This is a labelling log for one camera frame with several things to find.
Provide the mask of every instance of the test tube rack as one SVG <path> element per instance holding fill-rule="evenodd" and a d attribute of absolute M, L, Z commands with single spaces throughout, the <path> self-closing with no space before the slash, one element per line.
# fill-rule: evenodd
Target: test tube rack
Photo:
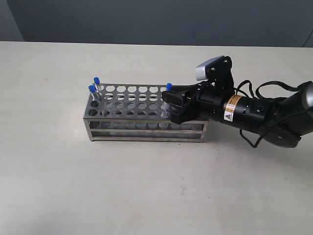
<path fill-rule="evenodd" d="M 164 85 L 104 84 L 89 95 L 84 123 L 91 141 L 203 142 L 208 121 L 177 125 L 161 117 Z"/>

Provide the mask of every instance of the gray wall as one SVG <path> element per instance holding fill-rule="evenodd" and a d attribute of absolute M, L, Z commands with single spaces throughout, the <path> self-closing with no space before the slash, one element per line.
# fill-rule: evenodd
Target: gray wall
<path fill-rule="evenodd" d="M 0 0 L 0 41 L 23 41 L 6 0 Z"/>
<path fill-rule="evenodd" d="M 313 28 L 312 0 L 7 1 L 26 41 L 301 47 Z"/>

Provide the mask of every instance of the table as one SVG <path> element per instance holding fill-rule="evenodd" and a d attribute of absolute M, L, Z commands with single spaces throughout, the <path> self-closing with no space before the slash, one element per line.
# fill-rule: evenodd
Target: table
<path fill-rule="evenodd" d="M 0 42 L 0 234 L 311 234 L 313 134 L 252 149 L 211 122 L 206 143 L 88 140 L 93 77 L 192 84 L 219 55 L 237 85 L 313 78 L 312 48 Z"/>

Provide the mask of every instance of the yellow warning sticker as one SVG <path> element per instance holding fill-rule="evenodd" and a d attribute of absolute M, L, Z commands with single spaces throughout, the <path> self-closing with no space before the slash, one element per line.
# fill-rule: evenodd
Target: yellow warning sticker
<path fill-rule="evenodd" d="M 241 97 L 235 94 L 229 99 L 224 112 L 224 120 L 233 121 L 234 112 Z"/>

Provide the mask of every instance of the blue test tube cap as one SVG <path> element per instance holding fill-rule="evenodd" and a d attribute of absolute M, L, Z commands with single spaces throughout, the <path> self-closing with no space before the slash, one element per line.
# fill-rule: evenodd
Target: blue test tube cap
<path fill-rule="evenodd" d="M 95 77 L 93 80 L 96 85 L 100 85 L 100 79 L 98 77 Z"/>
<path fill-rule="evenodd" d="M 172 83 L 166 84 L 166 90 L 170 92 L 171 89 L 172 89 Z"/>
<path fill-rule="evenodd" d="M 94 87 L 94 85 L 90 85 L 88 86 L 88 88 L 91 93 L 96 93 L 96 88 Z"/>

